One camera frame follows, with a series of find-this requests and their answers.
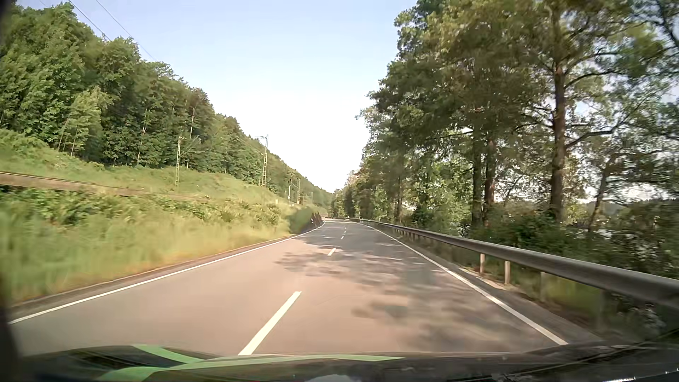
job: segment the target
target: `power line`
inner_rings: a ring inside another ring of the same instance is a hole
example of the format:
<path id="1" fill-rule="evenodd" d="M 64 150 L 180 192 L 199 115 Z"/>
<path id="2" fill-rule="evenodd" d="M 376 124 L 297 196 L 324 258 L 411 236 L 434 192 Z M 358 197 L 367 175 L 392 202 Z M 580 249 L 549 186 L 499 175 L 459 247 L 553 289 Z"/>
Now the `power line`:
<path id="1" fill-rule="evenodd" d="M 246 142 L 242 140 L 239 136 L 236 135 L 236 139 L 245 143 L 247 146 L 251 147 L 253 150 L 255 150 L 259 155 L 262 155 L 261 151 L 259 151 L 258 147 L 255 147 L 252 143 Z"/>
<path id="2" fill-rule="evenodd" d="M 120 24 L 120 21 L 118 21 L 115 17 L 113 17 L 113 15 L 111 14 L 111 12 L 109 12 L 109 10 L 107 10 L 106 7 L 105 7 L 102 3 L 99 2 L 99 0 L 96 0 L 96 3 L 99 4 L 99 5 L 106 11 L 106 13 L 109 14 L 109 16 L 113 19 L 113 21 L 115 21 L 118 25 L 120 25 L 121 28 L 123 28 L 123 31 L 125 31 L 125 33 L 127 33 L 128 36 L 130 36 L 133 40 L 136 40 L 136 43 L 139 44 L 139 47 L 142 48 L 142 49 L 144 50 L 144 52 L 146 52 L 146 54 L 148 54 L 149 57 L 151 57 L 152 60 L 157 61 L 157 60 L 151 55 L 151 53 L 149 53 L 149 51 L 146 50 L 146 48 L 144 48 L 144 46 L 141 45 L 141 43 L 140 43 L 137 39 L 135 39 L 134 36 L 132 36 L 132 33 L 128 32 L 128 30 L 125 29 L 125 27 L 123 27 L 123 24 Z"/>
<path id="3" fill-rule="evenodd" d="M 101 33 L 101 35 L 104 37 L 104 39 L 109 39 L 108 37 L 106 37 L 106 33 L 104 33 L 104 31 L 102 31 L 101 29 L 99 29 L 99 27 L 98 27 L 96 24 L 94 24 L 94 23 L 90 20 L 89 17 L 87 17 L 87 15 L 85 14 L 85 12 L 81 11 L 80 8 L 78 8 L 78 6 L 75 5 L 71 0 L 69 0 L 69 3 L 71 3 L 71 5 L 72 5 L 73 7 L 75 7 L 75 9 L 78 10 L 78 12 L 80 12 L 83 16 L 85 16 L 85 18 L 90 22 L 90 24 L 94 25 L 94 28 L 96 28 L 96 29 Z"/>

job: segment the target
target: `road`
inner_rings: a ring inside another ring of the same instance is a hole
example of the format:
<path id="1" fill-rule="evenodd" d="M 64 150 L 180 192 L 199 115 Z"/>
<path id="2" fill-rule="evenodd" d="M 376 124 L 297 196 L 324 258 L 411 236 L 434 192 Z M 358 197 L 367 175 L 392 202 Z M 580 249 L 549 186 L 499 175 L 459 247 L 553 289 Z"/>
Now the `road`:
<path id="1" fill-rule="evenodd" d="M 500 305 L 382 232 L 327 221 L 293 239 L 12 328 L 27 355 L 129 344 L 219 355 L 556 345 Z"/>

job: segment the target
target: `grass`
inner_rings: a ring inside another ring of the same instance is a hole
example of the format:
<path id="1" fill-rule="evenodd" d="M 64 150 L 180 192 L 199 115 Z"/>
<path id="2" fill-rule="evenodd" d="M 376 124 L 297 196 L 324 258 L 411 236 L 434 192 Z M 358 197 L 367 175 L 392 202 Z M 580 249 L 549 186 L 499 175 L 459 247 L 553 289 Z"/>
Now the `grass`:
<path id="1" fill-rule="evenodd" d="M 252 203 L 270 203 L 283 198 L 254 184 L 226 174 L 200 173 L 180 168 L 179 187 L 175 186 L 175 168 L 110 166 L 85 162 L 58 152 L 43 141 L 0 129 L 0 171 L 86 181 L 102 186 L 134 188 L 156 193 L 209 196 L 238 199 Z"/>
<path id="2" fill-rule="evenodd" d="M 315 212 L 54 190 L 0 195 L 0 272 L 14 302 L 285 237 Z"/>
<path id="3" fill-rule="evenodd" d="M 0 130 L 0 171 L 210 197 L 0 186 L 0 275 L 12 302 L 285 237 L 322 213 L 224 174 L 181 169 L 175 188 L 172 168 L 104 167 L 7 130 Z"/>

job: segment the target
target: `sky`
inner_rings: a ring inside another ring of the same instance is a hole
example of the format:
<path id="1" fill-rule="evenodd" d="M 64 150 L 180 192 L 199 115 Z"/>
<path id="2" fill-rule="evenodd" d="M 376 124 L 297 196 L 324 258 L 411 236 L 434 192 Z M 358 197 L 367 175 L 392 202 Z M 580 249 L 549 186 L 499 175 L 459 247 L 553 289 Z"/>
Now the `sky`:
<path id="1" fill-rule="evenodd" d="M 143 58 L 168 63 L 216 112 L 268 134 L 273 153 L 332 192 L 360 165 L 368 131 L 355 117 L 396 56 L 394 19 L 416 0 L 98 0 L 129 34 L 97 0 L 72 2 L 96 34 L 131 34 Z"/>

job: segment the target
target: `guardrail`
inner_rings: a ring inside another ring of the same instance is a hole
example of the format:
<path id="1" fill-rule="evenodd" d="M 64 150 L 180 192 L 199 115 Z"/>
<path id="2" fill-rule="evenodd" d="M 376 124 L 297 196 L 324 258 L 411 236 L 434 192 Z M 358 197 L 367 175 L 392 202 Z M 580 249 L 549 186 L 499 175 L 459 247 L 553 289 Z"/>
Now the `guardrail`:
<path id="1" fill-rule="evenodd" d="M 511 263 L 515 262 L 526 267 L 535 268 L 543 274 L 555 275 L 609 292 L 630 296 L 644 302 L 653 302 L 673 309 L 679 309 L 679 280 L 677 279 L 391 223 L 377 222 L 375 220 L 356 218 L 349 218 L 349 220 L 360 223 L 365 222 L 369 225 L 377 224 L 413 238 L 424 237 L 477 252 L 479 253 L 480 273 L 483 273 L 486 255 L 504 260 L 505 283 L 510 282 Z"/>

